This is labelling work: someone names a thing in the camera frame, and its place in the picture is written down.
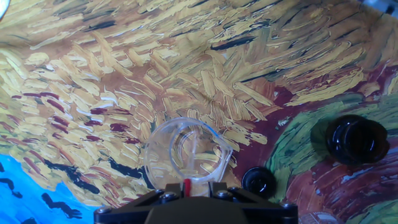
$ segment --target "transparent plastic container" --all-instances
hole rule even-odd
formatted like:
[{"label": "transparent plastic container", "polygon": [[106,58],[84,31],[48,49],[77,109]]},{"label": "transparent plastic container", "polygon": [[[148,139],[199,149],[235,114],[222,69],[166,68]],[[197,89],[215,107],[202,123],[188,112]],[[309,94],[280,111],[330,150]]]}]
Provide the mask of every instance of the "transparent plastic container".
[{"label": "transparent plastic container", "polygon": [[157,189],[192,181],[192,195],[205,195],[208,182],[219,182],[232,155],[232,147],[207,124],[175,118],[161,124],[149,137],[144,166]]}]

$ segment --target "screw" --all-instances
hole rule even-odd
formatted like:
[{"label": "screw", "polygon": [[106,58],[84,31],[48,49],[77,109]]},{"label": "screw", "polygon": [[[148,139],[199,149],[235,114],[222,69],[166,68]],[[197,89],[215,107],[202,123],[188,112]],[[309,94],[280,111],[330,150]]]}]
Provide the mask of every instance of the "screw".
[{"label": "screw", "polygon": [[162,196],[164,199],[173,199],[177,197],[177,194],[174,192],[166,192]]},{"label": "screw", "polygon": [[102,206],[101,208],[97,209],[97,213],[102,214],[102,213],[108,213],[112,210],[112,207],[110,206]]},{"label": "screw", "polygon": [[239,190],[239,187],[230,187],[228,190],[230,190],[230,191]]},{"label": "screw", "polygon": [[157,194],[162,194],[162,193],[164,193],[164,190],[163,189],[156,189],[155,192]]},{"label": "screw", "polygon": [[226,190],[219,190],[217,191],[216,196],[219,198],[226,198],[232,196],[232,194]]}]

